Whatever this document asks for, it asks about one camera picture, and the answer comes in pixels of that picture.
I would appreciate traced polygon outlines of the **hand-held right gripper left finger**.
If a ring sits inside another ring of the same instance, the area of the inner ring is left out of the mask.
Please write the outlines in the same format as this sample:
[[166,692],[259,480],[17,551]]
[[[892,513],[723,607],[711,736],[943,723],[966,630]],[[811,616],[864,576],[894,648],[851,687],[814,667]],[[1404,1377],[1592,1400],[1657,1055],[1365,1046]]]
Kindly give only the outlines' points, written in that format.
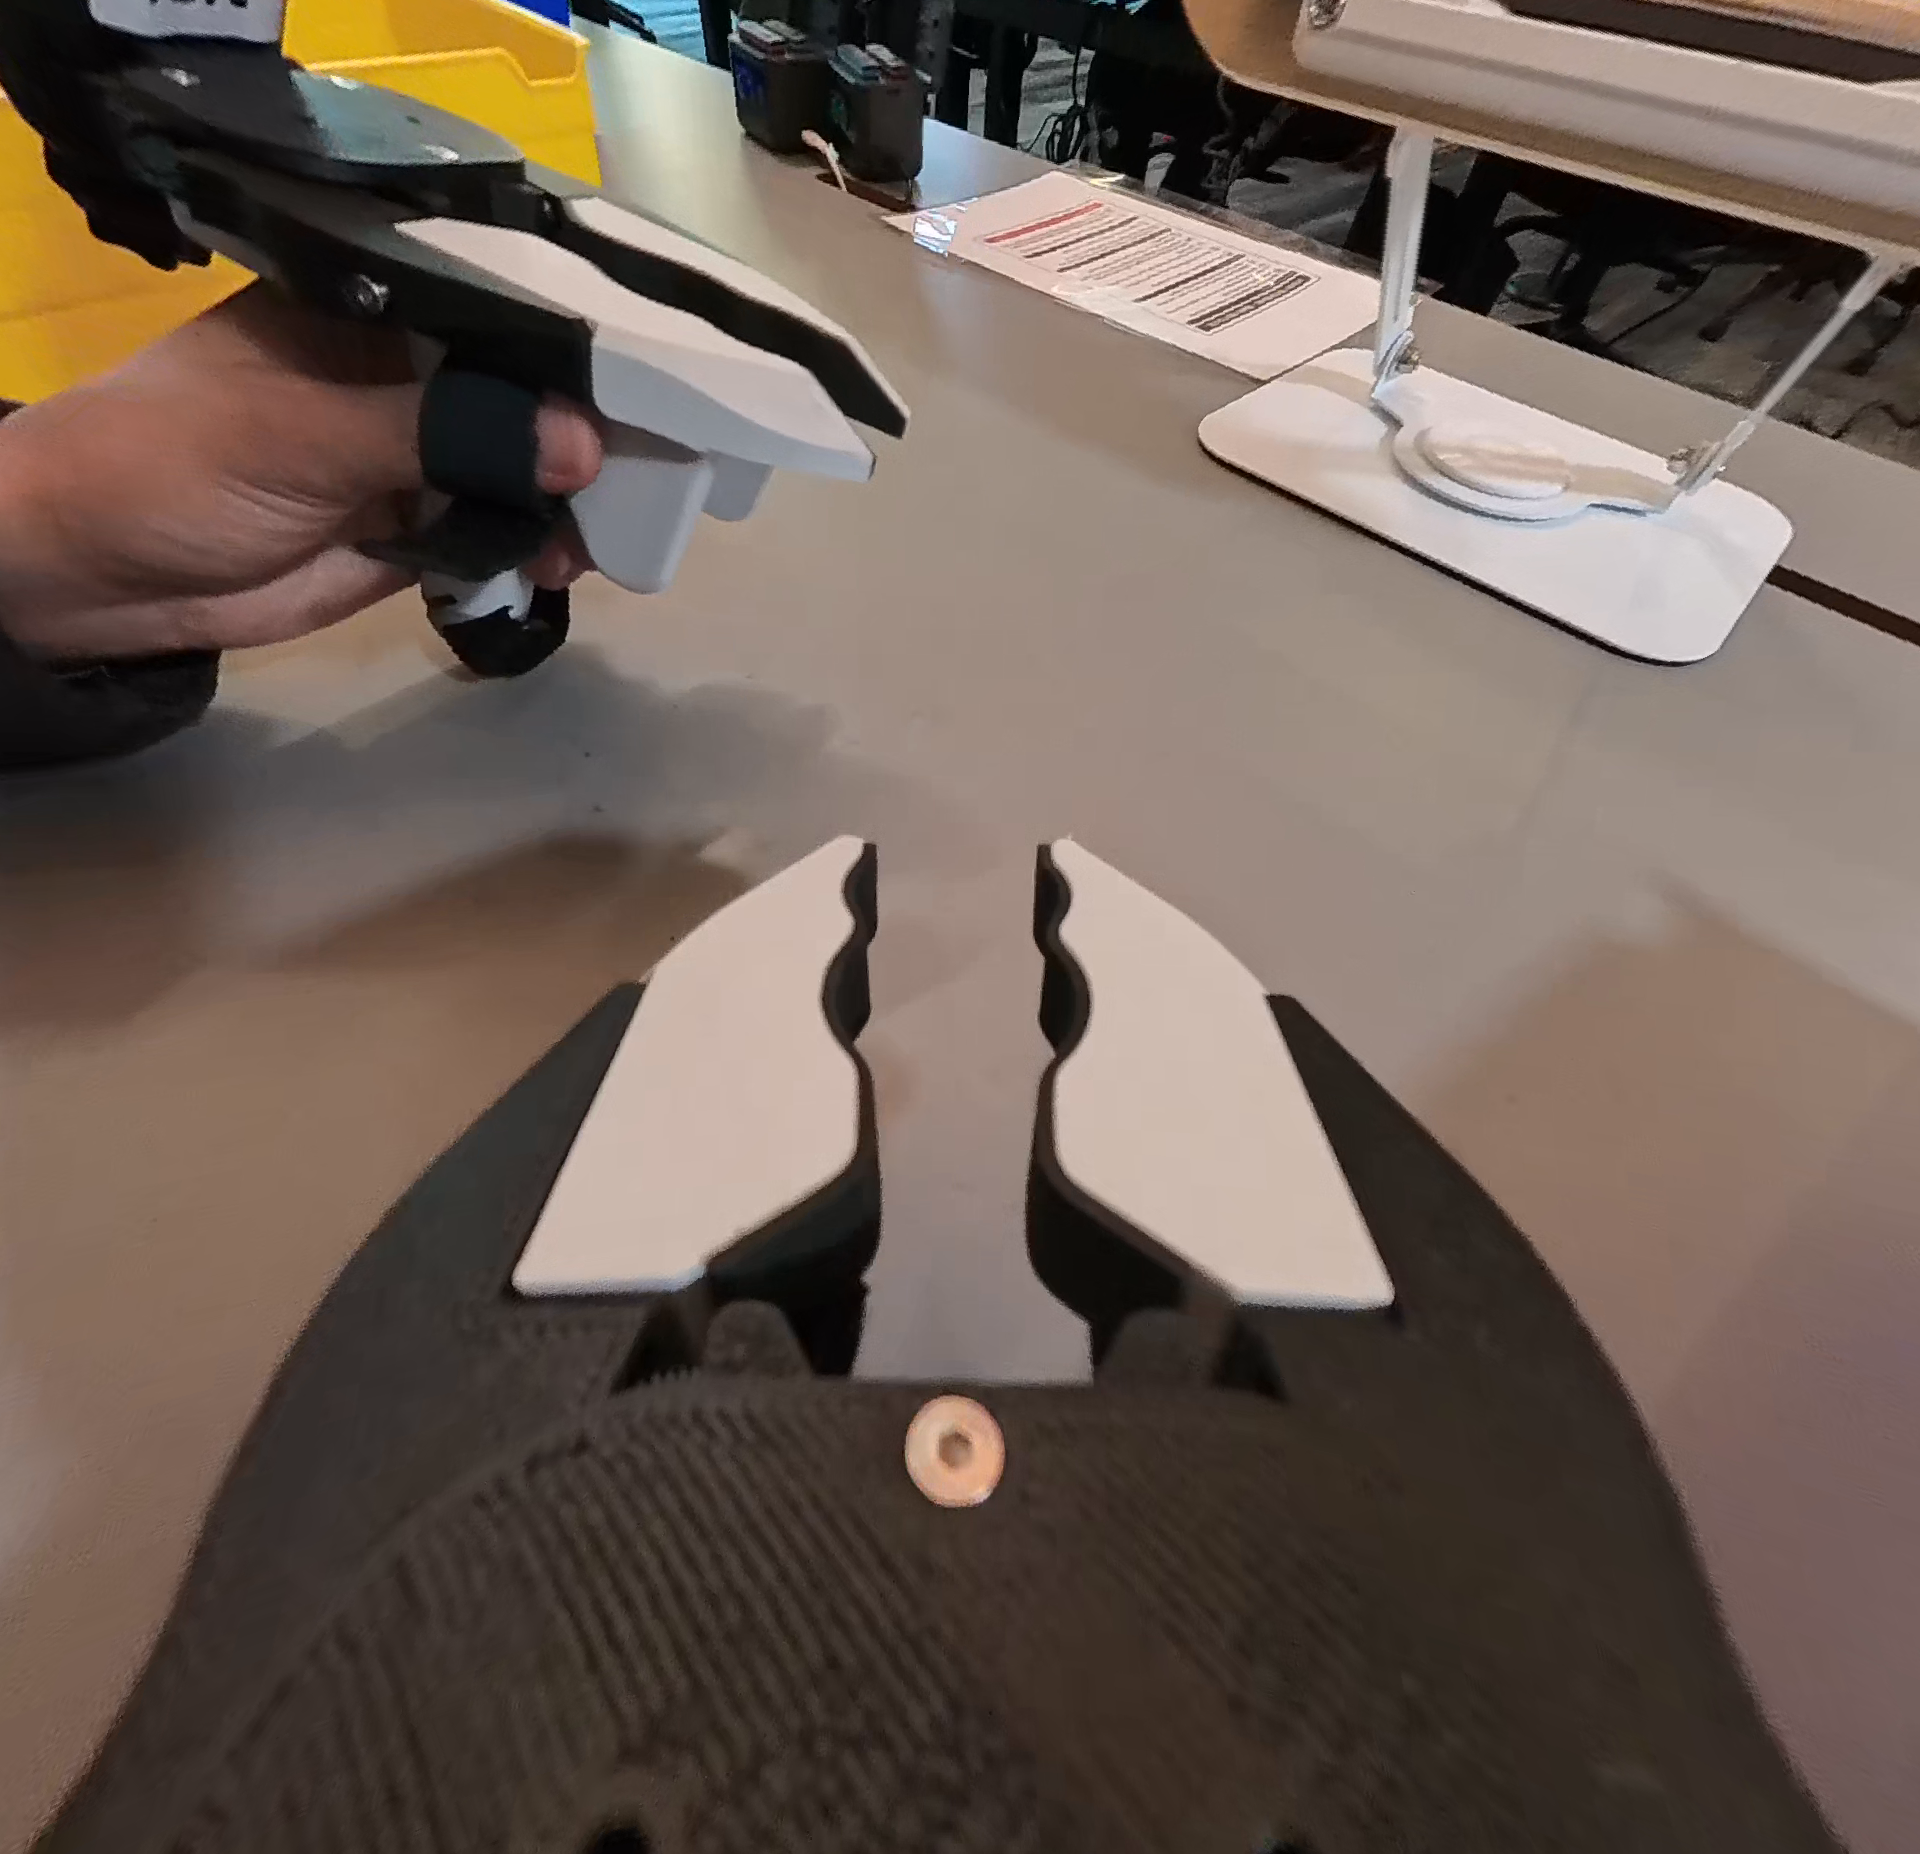
[[837,835],[647,975],[516,1266],[520,1298],[776,1307],[858,1355],[882,1237],[866,953],[877,852]]

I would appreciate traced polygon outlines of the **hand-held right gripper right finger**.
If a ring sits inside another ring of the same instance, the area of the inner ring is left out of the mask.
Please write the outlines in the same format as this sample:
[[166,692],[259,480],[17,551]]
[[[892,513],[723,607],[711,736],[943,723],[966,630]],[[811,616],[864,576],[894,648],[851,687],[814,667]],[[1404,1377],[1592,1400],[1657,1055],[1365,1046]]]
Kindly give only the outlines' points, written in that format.
[[1103,1361],[1142,1314],[1387,1314],[1394,1281],[1258,976],[1083,840],[1034,865],[1029,1261]]

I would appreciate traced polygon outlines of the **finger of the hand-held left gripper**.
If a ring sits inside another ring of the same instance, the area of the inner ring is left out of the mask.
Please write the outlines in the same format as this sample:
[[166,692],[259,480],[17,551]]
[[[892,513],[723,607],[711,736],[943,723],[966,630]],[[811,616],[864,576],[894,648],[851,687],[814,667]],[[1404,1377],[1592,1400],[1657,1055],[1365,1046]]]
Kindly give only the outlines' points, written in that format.
[[853,425],[904,434],[904,399],[851,331],[737,257],[600,195],[563,198],[563,246],[635,296],[800,363]]
[[590,404],[608,430],[570,513],[621,590],[664,591],[699,517],[748,517],[778,471],[870,480],[872,450],[800,363],[625,292],[549,237],[446,218],[399,230],[586,321]]

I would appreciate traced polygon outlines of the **person's left hand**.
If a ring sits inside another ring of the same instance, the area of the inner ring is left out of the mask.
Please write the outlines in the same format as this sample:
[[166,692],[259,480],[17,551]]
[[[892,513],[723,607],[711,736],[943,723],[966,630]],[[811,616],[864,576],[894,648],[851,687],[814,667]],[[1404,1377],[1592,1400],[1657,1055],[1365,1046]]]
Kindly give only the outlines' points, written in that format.
[[267,284],[1,425],[1,626],[62,664],[275,647],[407,587],[420,363]]

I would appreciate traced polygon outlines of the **yellow plastic bin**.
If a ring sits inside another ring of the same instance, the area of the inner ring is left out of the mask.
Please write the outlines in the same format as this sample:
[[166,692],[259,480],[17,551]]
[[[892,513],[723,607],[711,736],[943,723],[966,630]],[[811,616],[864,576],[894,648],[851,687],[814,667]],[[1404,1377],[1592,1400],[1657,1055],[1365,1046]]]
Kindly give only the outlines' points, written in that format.
[[[303,66],[397,90],[507,137],[533,163],[600,177],[587,45],[505,0],[286,0]],[[246,283],[216,257],[158,272],[92,238],[1,107],[1,395],[37,401],[113,365]]]

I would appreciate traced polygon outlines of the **printed paper sheet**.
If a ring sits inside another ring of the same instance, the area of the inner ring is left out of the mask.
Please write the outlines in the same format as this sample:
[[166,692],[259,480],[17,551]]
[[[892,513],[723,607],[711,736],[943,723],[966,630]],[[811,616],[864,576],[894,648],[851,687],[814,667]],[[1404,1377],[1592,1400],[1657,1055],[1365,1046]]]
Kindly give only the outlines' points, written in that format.
[[1378,283],[1354,269],[1064,168],[900,212],[923,251],[1269,380],[1356,341]]

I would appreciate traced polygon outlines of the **white metal board stand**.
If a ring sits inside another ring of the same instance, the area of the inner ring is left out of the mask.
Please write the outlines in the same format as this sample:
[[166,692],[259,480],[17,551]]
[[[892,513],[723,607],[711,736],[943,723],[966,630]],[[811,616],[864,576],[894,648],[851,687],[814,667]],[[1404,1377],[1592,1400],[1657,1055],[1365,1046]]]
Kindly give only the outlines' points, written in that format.
[[[1311,358],[1199,425],[1217,464],[1396,544],[1483,593],[1656,665],[1717,653],[1790,522],[1724,477],[1731,457],[1883,286],[1915,265],[1917,0],[1882,0],[1902,57],[1788,39],[1733,17],[1631,15],[1587,0],[1306,0],[1295,57],[1381,88],[1484,96],[1388,126],[1381,296],[1367,351]],[[1597,180],[1641,198],[1847,244],[1860,265],[1741,422],[1666,457],[1452,378],[1414,330],[1437,143]]]

